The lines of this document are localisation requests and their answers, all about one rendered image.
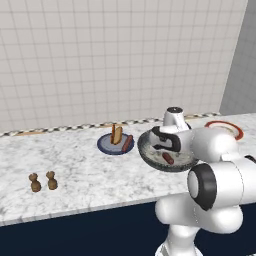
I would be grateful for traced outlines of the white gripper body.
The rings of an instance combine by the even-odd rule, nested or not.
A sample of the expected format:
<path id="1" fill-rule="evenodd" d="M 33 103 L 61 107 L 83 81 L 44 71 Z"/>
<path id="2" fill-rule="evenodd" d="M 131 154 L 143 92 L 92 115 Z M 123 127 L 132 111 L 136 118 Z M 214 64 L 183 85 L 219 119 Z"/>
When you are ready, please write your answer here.
<path id="1" fill-rule="evenodd" d="M 178 149 L 178 137 L 174 134 L 169 134 L 160 131 L 159 126 L 155 126 L 149 133 L 150 145 L 155 149 Z"/>

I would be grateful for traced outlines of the red sausage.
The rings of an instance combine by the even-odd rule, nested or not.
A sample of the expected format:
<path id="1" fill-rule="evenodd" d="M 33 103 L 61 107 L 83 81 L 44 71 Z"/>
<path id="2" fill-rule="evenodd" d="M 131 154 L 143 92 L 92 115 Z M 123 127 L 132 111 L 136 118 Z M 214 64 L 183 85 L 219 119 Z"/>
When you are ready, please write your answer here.
<path id="1" fill-rule="evenodd" d="M 122 147 L 122 152 L 126 152 L 126 151 L 127 151 L 127 149 L 128 149 L 128 147 L 129 147 L 130 143 L 132 142 L 132 140 L 133 140 L 133 136 L 132 136 L 132 135 L 129 135 L 129 136 L 127 137 L 127 139 L 126 139 L 126 141 L 125 141 L 123 147 Z"/>
<path id="2" fill-rule="evenodd" d="M 174 164 L 173 158 L 166 152 L 162 153 L 163 159 L 170 165 Z"/>

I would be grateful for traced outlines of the tan hot dog bun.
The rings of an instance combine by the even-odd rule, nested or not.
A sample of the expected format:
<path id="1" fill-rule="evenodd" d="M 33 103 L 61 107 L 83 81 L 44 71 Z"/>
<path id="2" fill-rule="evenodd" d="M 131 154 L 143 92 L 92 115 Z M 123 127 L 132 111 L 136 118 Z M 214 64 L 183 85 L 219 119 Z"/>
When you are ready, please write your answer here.
<path id="1" fill-rule="evenodd" d="M 123 129 L 121 127 L 115 127 L 115 125 L 112 125 L 112 134 L 110 142 L 114 145 L 117 145 L 122 140 L 122 132 Z"/>

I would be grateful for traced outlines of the blue plate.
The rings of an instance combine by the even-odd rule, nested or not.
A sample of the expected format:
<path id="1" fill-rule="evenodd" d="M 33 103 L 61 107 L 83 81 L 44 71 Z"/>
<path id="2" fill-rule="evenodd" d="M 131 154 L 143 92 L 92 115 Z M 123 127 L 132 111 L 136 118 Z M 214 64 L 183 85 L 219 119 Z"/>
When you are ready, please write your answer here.
<path id="1" fill-rule="evenodd" d="M 98 149 L 107 154 L 107 155 L 122 155 L 123 153 L 130 152 L 134 147 L 134 141 L 131 141 L 127 150 L 125 152 L 122 151 L 123 145 L 125 144 L 126 139 L 128 138 L 128 135 L 123 133 L 121 142 L 117 145 L 110 143 L 110 136 L 111 134 L 105 134 L 101 136 L 97 141 L 97 147 Z"/>

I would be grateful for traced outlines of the red-rimmed white plate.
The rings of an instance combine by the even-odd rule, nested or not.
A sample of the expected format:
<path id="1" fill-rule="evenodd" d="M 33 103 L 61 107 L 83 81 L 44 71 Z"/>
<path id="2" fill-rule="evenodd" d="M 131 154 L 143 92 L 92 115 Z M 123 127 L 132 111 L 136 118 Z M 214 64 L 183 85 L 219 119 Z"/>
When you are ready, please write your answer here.
<path id="1" fill-rule="evenodd" d="M 214 120 L 205 124 L 205 127 L 212 128 L 223 133 L 232 135 L 236 140 L 240 140 L 244 137 L 243 130 L 237 125 L 228 121 Z"/>

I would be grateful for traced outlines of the brown wooden shaker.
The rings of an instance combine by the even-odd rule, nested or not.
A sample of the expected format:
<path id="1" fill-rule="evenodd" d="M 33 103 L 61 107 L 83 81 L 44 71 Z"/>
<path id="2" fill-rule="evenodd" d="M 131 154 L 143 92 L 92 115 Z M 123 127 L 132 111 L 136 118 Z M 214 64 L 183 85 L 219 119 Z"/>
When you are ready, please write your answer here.
<path id="1" fill-rule="evenodd" d="M 57 180 L 55 179 L 55 172 L 48 171 L 46 173 L 46 177 L 48 178 L 48 187 L 50 190 L 55 190 L 58 187 Z"/>
<path id="2" fill-rule="evenodd" d="M 29 180 L 31 181 L 31 189 L 33 192 L 39 192 L 41 190 L 41 183 L 37 180 L 38 175 L 32 173 L 29 175 Z"/>

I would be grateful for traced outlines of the dark blue counter cabinet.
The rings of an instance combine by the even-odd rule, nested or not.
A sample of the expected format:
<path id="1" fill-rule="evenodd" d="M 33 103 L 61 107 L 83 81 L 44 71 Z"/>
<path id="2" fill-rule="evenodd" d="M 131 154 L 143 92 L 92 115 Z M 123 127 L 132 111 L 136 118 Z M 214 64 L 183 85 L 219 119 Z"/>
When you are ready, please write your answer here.
<path id="1" fill-rule="evenodd" d="M 154 203 L 0 227 L 0 256 L 155 256 L 168 227 Z M 204 256 L 256 253 L 256 204 L 243 205 L 242 227 L 229 235 L 204 230 L 195 244 Z"/>

